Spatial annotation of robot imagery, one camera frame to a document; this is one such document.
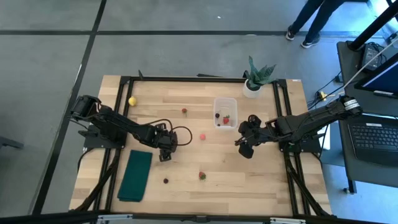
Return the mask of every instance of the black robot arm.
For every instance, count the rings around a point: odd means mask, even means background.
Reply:
[[[319,109],[267,121],[265,128],[260,128],[261,120],[256,115],[250,115],[248,121],[240,124],[238,131],[242,137],[235,141],[235,145],[239,146],[239,152],[244,157],[250,159],[253,146],[269,141],[295,144],[327,124],[361,113],[362,108],[354,98],[342,96]]]
[[[112,110],[112,108],[101,105],[101,101],[93,96],[79,96],[71,110],[71,117],[76,121],[83,120],[91,122],[99,129],[102,138],[117,141],[120,136],[131,133],[141,144],[159,148],[161,162],[171,160],[171,153],[177,148],[177,135],[168,131],[165,123],[155,126],[148,124],[137,124],[125,116]]]

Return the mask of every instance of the clear plastic container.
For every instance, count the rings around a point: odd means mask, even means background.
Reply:
[[[224,124],[224,117],[229,116],[229,122]],[[213,105],[214,126],[217,129],[231,130],[238,126],[238,102],[234,98],[217,97],[214,99]]]

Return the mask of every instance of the sneaker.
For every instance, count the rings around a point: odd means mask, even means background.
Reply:
[[[307,42],[306,40],[304,40],[301,43],[301,46],[305,49],[310,48],[311,46],[317,45],[319,43],[319,40],[321,39],[321,36],[318,34],[317,37],[312,41],[312,42]]]
[[[294,34],[290,31],[291,28],[292,28],[291,25],[287,28],[286,39],[288,40],[294,40]]]

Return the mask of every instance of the monitor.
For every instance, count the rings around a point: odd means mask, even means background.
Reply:
[[[386,95],[398,95],[398,54],[360,80],[355,84],[355,88]]]

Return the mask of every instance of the green towel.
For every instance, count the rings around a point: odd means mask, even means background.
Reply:
[[[118,199],[122,202],[140,202],[148,181],[152,153],[130,152],[126,171],[119,189]]]

